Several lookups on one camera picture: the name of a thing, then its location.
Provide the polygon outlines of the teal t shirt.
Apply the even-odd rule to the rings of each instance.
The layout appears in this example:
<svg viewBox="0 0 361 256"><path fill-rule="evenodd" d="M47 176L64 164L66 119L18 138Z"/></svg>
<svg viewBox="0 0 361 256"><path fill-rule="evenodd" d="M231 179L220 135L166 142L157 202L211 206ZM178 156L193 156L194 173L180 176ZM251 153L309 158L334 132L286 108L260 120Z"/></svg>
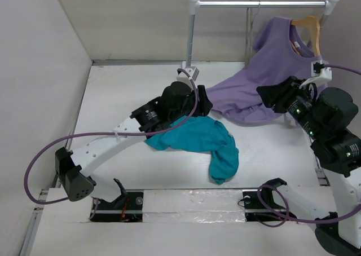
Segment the teal t shirt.
<svg viewBox="0 0 361 256"><path fill-rule="evenodd" d="M168 148L211 155L209 174L217 184L233 178L239 168L239 150L225 126L208 116L190 117L184 124L146 140L157 151Z"/></svg>

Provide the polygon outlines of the grey metal hanger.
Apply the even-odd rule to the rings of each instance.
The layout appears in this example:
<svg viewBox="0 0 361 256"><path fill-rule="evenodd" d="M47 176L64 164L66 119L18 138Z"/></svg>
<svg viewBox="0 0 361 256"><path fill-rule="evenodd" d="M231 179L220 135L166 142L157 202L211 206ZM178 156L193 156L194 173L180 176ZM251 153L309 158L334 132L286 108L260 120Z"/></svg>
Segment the grey metal hanger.
<svg viewBox="0 0 361 256"><path fill-rule="evenodd" d="M260 10L260 0L257 1L257 11L253 14L253 8L246 9L246 31L245 31L245 67L248 66L253 52L253 24Z"/></svg>

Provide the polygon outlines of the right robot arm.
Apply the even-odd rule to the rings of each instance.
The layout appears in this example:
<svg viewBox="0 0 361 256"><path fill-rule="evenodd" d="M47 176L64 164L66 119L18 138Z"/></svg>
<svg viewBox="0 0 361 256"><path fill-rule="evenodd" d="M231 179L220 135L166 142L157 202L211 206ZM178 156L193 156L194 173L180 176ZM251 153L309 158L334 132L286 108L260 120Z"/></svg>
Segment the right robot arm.
<svg viewBox="0 0 361 256"><path fill-rule="evenodd" d="M259 86L265 107L289 113L312 138L311 149L332 189L336 211L327 211L298 194L282 179L269 180L257 190L261 204L283 221L307 224L321 247L332 255L360 254L360 138L348 130L358 113L344 90L317 91L313 83L289 77L280 84Z"/></svg>

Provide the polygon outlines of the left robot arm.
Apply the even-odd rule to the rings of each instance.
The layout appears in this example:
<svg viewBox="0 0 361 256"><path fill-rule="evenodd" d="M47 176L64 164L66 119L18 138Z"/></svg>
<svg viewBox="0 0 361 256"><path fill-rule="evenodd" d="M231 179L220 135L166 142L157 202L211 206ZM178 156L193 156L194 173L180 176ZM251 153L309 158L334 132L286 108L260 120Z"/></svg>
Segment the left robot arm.
<svg viewBox="0 0 361 256"><path fill-rule="evenodd" d="M211 108L205 86L193 91L183 82L173 82L161 96L134 110L109 136L96 138L71 151L60 148L55 153L55 168L72 202L87 196L101 199L114 209L124 206L126 191L121 182L96 175L95 170L130 146L143 142L153 132L166 130L175 121L193 113L206 116Z"/></svg>

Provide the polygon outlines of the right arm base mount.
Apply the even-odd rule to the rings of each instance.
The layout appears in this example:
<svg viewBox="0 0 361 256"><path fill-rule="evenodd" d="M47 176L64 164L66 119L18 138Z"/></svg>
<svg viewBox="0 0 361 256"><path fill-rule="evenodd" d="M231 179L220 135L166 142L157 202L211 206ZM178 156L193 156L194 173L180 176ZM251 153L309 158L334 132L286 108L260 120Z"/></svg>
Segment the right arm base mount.
<svg viewBox="0 0 361 256"><path fill-rule="evenodd" d="M281 178L271 179L257 189L245 191L238 205L245 209L246 220L257 221L261 225L276 228L286 223L289 218L289 205L283 201L283 206L274 199L278 188L286 186L287 182Z"/></svg>

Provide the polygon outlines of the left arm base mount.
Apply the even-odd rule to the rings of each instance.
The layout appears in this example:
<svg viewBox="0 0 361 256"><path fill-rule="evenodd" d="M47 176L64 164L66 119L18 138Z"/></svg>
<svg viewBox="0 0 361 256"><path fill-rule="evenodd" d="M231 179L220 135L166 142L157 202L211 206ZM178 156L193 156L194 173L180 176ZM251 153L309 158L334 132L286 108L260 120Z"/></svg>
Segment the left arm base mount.
<svg viewBox="0 0 361 256"><path fill-rule="evenodd" d="M90 213L92 222L138 223L143 221L144 191L127 191L122 183L114 178L120 196L113 202L95 199Z"/></svg>

